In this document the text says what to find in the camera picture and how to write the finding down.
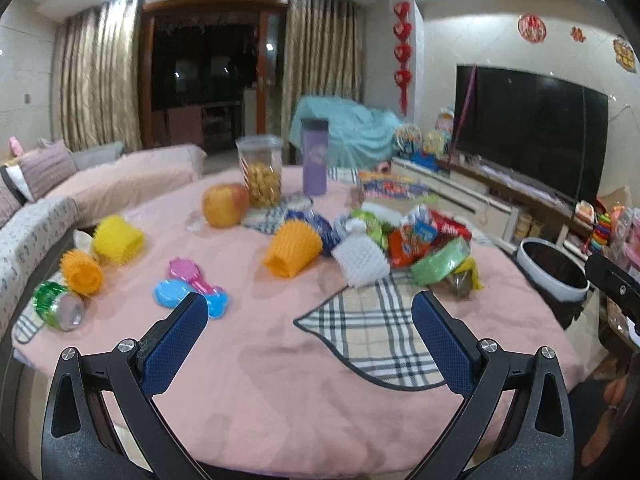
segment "apple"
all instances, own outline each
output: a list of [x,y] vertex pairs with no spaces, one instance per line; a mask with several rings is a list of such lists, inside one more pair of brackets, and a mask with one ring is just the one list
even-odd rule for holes
[[239,224],[249,209],[249,192],[243,184],[217,184],[202,195],[202,213],[213,227]]

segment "curtain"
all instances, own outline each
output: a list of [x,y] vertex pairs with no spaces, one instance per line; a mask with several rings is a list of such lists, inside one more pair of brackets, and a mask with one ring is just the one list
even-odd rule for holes
[[302,95],[360,101],[362,10],[347,0],[289,0],[282,77],[282,139]]
[[112,0],[68,18],[54,45],[54,139],[72,151],[116,140],[142,148],[138,119],[138,0]]

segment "blue gripper pad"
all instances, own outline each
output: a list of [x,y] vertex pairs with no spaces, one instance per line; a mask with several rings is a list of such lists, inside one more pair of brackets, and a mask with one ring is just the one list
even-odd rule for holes
[[157,322],[140,341],[140,389],[151,397],[163,394],[207,324],[207,300],[191,292],[166,319]]
[[476,389],[473,359],[424,292],[415,295],[411,313],[414,326],[449,389],[465,398],[470,396]]

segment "gray pillow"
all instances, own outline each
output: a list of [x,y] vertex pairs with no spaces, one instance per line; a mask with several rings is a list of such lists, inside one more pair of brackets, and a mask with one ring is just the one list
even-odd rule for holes
[[0,179],[0,228],[2,228],[20,208],[20,202],[17,201],[14,194],[4,183],[4,180]]
[[107,162],[118,160],[124,153],[124,143],[117,140],[104,146],[96,146],[82,152],[72,153],[74,163],[78,171],[87,170],[94,166],[100,166]]
[[34,202],[77,171],[69,150],[61,140],[48,148],[27,153],[20,158],[20,169]]

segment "purple bottle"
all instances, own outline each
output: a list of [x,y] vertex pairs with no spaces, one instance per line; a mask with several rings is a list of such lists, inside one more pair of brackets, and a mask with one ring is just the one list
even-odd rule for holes
[[329,151],[329,121],[302,119],[302,192],[326,193],[326,164]]

